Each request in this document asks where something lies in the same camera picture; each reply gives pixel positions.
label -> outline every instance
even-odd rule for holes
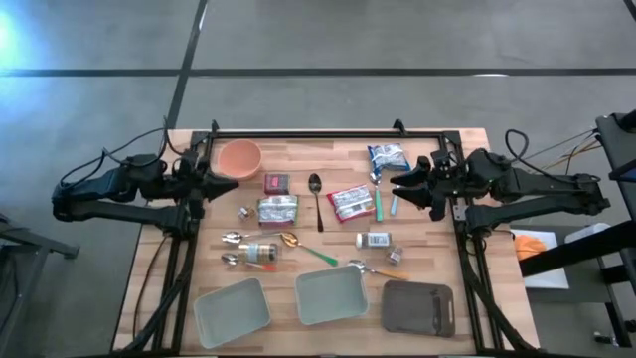
[[[388,233],[367,233],[367,243],[370,248],[387,248],[391,245]]]

green-handled spoon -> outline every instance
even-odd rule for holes
[[[378,184],[380,184],[380,174],[376,175],[373,171],[369,173],[371,182],[376,186],[376,221],[380,223],[382,221],[382,197],[380,196],[380,190]]]
[[[311,254],[317,256],[318,258],[326,261],[327,264],[331,265],[332,267],[336,267],[338,265],[338,260],[334,258],[330,258],[324,254],[320,254],[317,251],[311,248],[307,248],[306,246],[300,244],[300,241],[298,240],[298,238],[292,233],[281,233],[280,238],[282,239],[282,242],[285,243],[285,245],[290,248],[301,247],[305,249],[306,251],[310,252]]]

gold spoon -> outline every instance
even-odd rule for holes
[[[282,239],[282,242],[285,243],[285,245],[290,248],[301,247],[305,249],[306,251],[310,252],[311,254],[317,256],[318,258],[326,261],[327,264],[331,265],[332,267],[336,267],[338,265],[338,260],[330,258],[326,255],[320,254],[317,251],[307,248],[306,246],[300,244],[300,241],[298,241],[298,238],[292,233],[280,233],[280,238]]]

butcher block tabletop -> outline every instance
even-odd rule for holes
[[[456,129],[461,133],[464,155],[476,148],[488,148],[486,132],[481,128]],[[189,145],[192,130],[173,130],[170,135],[177,149]],[[417,210],[404,200],[399,200],[397,214],[390,214],[393,185],[389,178],[394,172],[384,171],[380,184],[384,208],[384,220],[376,222],[376,216],[367,216],[340,224],[326,194],[366,184],[373,194],[369,181],[370,160],[367,145],[398,142],[413,165],[417,156],[438,150],[435,139],[255,139],[262,151],[261,170],[257,175],[241,182],[237,189],[206,202],[206,216],[201,223],[198,246],[192,273],[188,309],[185,319],[181,354],[192,355],[433,355],[475,353],[466,306],[463,280],[455,244],[450,215],[439,222],[431,222],[427,210]],[[213,146],[213,171],[217,157],[228,140],[215,140]],[[170,165],[177,155],[166,151],[164,160]],[[264,197],[265,173],[290,175],[290,193],[299,196],[298,218],[295,226],[285,229],[294,233],[303,245],[337,259],[340,266],[350,259],[366,261],[377,269],[399,269],[409,274],[415,282],[448,285],[454,294],[455,335],[442,338],[403,333],[390,333],[381,326],[381,297],[388,278],[365,273],[364,285],[369,301],[369,311],[359,317],[341,319],[311,326],[303,325],[298,317],[295,279],[302,273],[330,266],[301,248],[289,248],[281,240],[259,240],[260,243],[278,243],[282,254],[278,272],[262,271],[240,265],[228,268],[221,254],[231,252],[221,241],[221,235],[236,231],[241,234],[260,233],[257,218],[242,222],[238,217],[241,206],[255,207],[256,200]],[[325,231],[316,227],[316,203],[307,181],[311,173],[322,179],[319,205]],[[167,205],[153,202],[150,205]],[[388,232],[394,243],[403,247],[401,264],[394,268],[384,259],[384,252],[358,250],[355,247],[357,233]],[[117,326],[113,349],[123,348],[132,339],[132,322],[135,304],[150,261],[163,237],[152,226],[144,226],[132,264],[132,272]],[[148,280],[137,317],[137,330],[141,329],[156,309],[161,295],[169,242],[162,247]],[[530,311],[524,281],[519,270],[515,248],[510,236],[494,232],[488,239],[486,251],[488,269],[495,299],[513,326],[531,344],[538,347],[539,340]],[[271,313],[271,322],[265,328],[226,343],[212,350],[205,349],[200,341],[195,323],[193,305],[197,297],[217,289],[256,277],[263,285]],[[167,319],[164,344],[169,346],[177,304],[173,304]],[[486,337],[490,330],[485,309],[481,303],[481,324]]]

blue snack bag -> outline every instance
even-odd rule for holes
[[[404,151],[399,144],[368,145],[372,170],[381,175],[383,169],[393,171],[409,171],[410,165],[406,161]]]

